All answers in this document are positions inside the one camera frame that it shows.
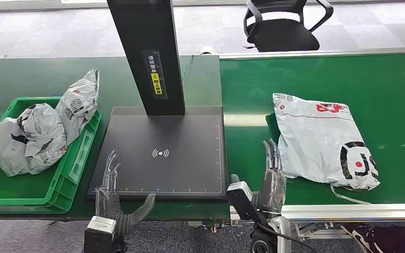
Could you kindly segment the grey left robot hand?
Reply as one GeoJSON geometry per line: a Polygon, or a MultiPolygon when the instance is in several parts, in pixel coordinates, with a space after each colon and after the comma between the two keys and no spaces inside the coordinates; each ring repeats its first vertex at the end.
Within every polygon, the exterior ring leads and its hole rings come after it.
{"type": "Polygon", "coordinates": [[[95,210],[97,216],[115,221],[115,235],[126,236],[133,232],[137,225],[154,208],[156,194],[148,194],[144,204],[133,213],[124,213],[121,209],[120,198],[116,189],[118,170],[121,167],[121,163],[113,164],[116,156],[115,150],[112,150],[107,156],[102,185],[97,189],[95,210]]]}

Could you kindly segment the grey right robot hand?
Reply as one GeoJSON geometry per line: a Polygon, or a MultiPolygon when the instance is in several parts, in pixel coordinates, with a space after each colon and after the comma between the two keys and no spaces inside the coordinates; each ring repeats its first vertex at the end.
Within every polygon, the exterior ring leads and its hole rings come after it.
{"type": "Polygon", "coordinates": [[[253,192],[247,182],[241,181],[236,174],[231,175],[231,184],[226,195],[237,213],[246,210],[261,211],[280,215],[285,202],[286,178],[283,173],[281,157],[273,139],[263,141],[265,148],[265,170],[259,191],[253,192]]]}

